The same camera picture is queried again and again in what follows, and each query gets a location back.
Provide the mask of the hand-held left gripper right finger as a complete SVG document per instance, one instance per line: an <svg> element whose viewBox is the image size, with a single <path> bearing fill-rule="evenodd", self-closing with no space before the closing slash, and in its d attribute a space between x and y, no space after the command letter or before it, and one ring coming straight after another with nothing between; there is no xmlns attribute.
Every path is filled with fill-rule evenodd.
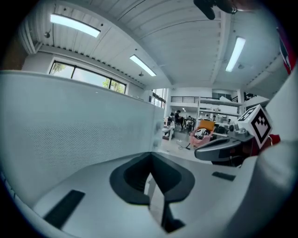
<svg viewBox="0 0 298 238"><path fill-rule="evenodd" d="M151 203L153 215L159 217L151 237L164 237L201 218L227 195L242 172L241 167L151 153L151 174L159 193Z"/></svg>

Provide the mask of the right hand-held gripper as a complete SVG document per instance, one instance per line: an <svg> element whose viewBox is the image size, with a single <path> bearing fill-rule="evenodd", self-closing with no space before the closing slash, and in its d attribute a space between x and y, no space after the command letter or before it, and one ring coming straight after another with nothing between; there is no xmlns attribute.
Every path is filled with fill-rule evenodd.
<svg viewBox="0 0 298 238"><path fill-rule="evenodd" d="M247 110L233 126L234 130L228 132L230 137L219 138L198 147L194 151L195 157L202 161L229 161L231 150L242 146L252 138L261 149L272 131L269 116L261 105Z"/></svg>

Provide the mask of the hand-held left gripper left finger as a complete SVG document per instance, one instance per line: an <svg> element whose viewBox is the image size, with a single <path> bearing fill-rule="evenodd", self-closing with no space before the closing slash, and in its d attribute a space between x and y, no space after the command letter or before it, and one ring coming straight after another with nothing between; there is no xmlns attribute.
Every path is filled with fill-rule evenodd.
<svg viewBox="0 0 298 238"><path fill-rule="evenodd" d="M123 201L112 189L109 177L135 155L88 165L45 193L33 206L42 218L71 190L84 197L62 227L62 233L80 238L161 238L163 228L146 205Z"/></svg>

